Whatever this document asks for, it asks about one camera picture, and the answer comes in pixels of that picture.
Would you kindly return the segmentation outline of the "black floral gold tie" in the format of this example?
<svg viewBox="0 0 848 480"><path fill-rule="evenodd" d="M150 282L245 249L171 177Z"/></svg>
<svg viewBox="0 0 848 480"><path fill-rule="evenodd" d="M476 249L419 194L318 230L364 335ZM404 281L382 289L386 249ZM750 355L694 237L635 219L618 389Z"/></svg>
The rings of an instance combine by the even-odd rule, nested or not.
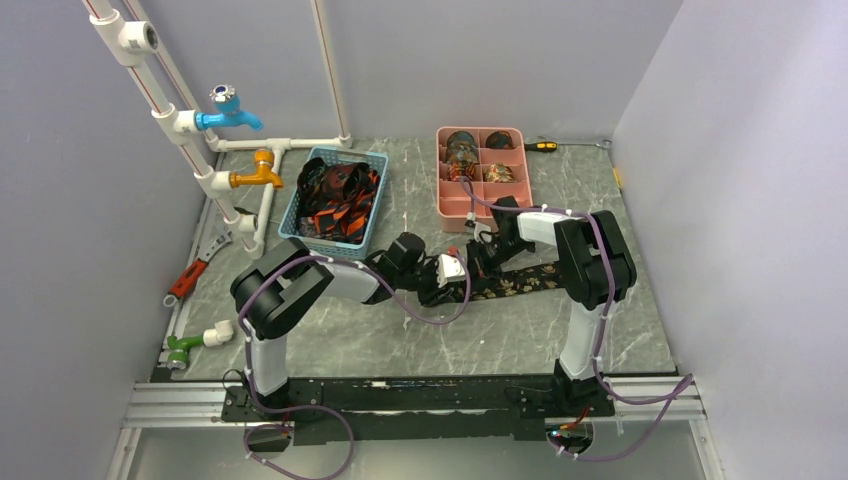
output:
<svg viewBox="0 0 848 480"><path fill-rule="evenodd" d="M470 301L482 301L565 287L565 277L553 262L511 271L484 273L471 268Z"/></svg>

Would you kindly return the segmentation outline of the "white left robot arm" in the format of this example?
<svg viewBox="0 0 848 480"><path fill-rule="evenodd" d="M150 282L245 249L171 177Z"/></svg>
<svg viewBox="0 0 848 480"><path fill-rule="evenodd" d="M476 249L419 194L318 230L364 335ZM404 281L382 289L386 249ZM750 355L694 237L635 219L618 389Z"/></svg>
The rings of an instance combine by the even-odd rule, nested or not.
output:
<svg viewBox="0 0 848 480"><path fill-rule="evenodd" d="M399 301L414 292L422 306L447 298L459 287L462 303L471 296L472 277L457 251L427 255L426 244L410 232L362 260L322 255L289 238L240 273L230 286L246 345L248 407L264 420L279 417L288 403L288 336L323 297L362 305Z"/></svg>

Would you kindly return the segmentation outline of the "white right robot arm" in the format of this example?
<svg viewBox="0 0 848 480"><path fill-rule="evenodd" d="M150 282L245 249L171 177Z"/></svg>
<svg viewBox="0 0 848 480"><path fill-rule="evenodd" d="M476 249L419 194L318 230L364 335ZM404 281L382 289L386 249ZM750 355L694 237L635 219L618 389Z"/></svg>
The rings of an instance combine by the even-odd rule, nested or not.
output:
<svg viewBox="0 0 848 480"><path fill-rule="evenodd" d="M637 280L629 247L614 214L591 214L535 206L511 196L491 204L497 230L479 232L466 245L473 276L490 291L517 293L537 279L541 289L562 289L571 301L566 343L554 365L551 401L574 415L607 396L601 350L618 302ZM550 265L506 271L504 263L539 244L556 249Z"/></svg>

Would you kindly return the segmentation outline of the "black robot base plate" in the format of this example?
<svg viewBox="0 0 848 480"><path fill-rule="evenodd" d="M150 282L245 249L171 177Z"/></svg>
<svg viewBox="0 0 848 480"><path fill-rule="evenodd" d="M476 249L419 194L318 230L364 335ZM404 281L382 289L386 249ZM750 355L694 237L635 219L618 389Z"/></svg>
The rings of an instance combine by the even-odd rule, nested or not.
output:
<svg viewBox="0 0 848 480"><path fill-rule="evenodd" d="M614 409L607 396L552 374L295 377L253 401L245 382L225 389L221 419L282 423L296 446L365 440L509 437L539 441L562 424Z"/></svg>

